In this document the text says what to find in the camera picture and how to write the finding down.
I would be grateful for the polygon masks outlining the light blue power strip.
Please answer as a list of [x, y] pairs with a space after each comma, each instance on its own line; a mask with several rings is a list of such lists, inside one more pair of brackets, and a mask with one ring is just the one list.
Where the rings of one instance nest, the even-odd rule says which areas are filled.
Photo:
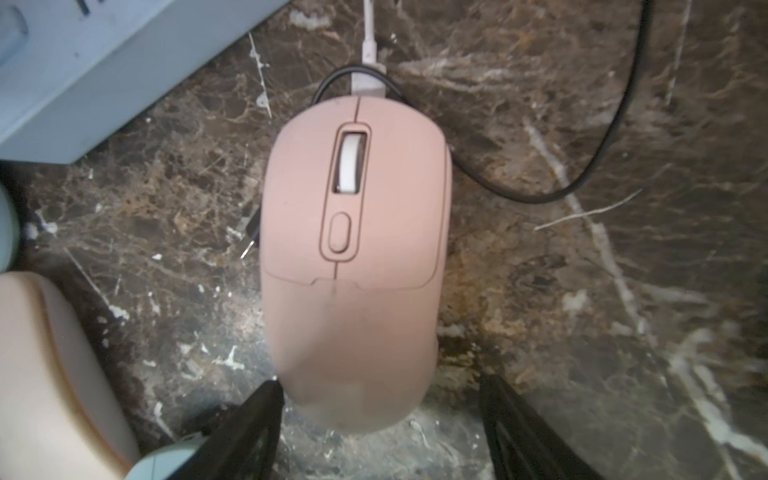
[[75, 162], [284, 5], [2, 2], [2, 159]]

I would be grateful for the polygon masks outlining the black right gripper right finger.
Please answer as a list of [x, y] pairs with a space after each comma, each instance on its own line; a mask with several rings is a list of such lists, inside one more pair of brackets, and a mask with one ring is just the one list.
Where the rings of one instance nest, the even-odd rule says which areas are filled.
[[497, 479], [603, 478], [502, 377], [480, 379], [479, 407]]

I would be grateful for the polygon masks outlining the pink mouse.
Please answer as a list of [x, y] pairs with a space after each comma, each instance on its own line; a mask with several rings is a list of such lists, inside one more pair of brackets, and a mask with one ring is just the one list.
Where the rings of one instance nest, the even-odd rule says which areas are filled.
[[345, 96], [294, 117], [269, 156], [260, 220], [266, 344], [297, 411], [387, 428], [434, 377], [451, 154], [402, 102]]
[[73, 307], [39, 274], [2, 274], [2, 478], [122, 479], [139, 459]]

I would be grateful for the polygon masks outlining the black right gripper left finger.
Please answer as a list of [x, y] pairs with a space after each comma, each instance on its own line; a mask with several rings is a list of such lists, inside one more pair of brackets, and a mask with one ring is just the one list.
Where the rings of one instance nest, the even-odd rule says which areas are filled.
[[264, 382], [170, 477], [177, 480], [270, 479], [284, 405], [280, 382]]

